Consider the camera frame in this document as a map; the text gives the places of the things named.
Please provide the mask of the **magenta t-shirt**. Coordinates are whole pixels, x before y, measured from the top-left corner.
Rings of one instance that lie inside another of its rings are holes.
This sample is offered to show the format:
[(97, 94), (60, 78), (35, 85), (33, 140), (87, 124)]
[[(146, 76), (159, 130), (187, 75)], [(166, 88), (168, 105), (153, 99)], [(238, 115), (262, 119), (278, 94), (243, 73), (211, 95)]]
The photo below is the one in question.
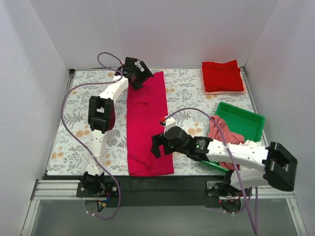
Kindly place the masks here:
[(129, 87), (126, 107), (129, 175), (152, 177), (173, 174), (171, 154), (156, 158), (151, 153), (152, 137), (164, 131), (159, 121), (168, 115), (164, 73), (156, 72), (138, 90)]

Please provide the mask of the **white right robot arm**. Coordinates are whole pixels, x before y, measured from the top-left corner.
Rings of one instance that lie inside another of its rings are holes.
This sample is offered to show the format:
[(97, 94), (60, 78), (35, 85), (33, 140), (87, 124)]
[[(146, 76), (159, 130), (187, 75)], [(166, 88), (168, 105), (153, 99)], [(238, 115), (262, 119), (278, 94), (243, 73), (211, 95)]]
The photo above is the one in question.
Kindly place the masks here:
[(174, 126), (152, 137), (151, 153), (156, 158), (161, 157), (160, 146), (165, 154), (179, 152), (198, 162), (230, 162), (245, 167), (245, 170), (227, 172), (223, 182), (214, 186), (219, 195), (232, 196), (242, 189), (267, 185), (286, 192), (294, 190), (298, 160), (277, 142), (268, 147), (225, 146), (212, 138), (192, 137)]

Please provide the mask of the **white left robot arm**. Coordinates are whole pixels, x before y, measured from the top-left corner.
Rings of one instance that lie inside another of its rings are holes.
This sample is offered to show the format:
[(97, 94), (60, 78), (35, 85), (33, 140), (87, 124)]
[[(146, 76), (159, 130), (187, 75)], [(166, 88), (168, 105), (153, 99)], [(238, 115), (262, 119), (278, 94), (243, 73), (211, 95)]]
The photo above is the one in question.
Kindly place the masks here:
[(90, 151), (93, 154), (83, 175), (82, 189), (95, 197), (105, 192), (103, 183), (105, 171), (101, 167), (101, 160), (107, 137), (116, 121), (114, 104), (128, 87), (138, 90), (150, 77), (153, 77), (153, 74), (144, 61), (126, 57), (125, 62), (115, 73), (113, 83), (102, 93), (89, 99), (88, 123), (92, 141)]

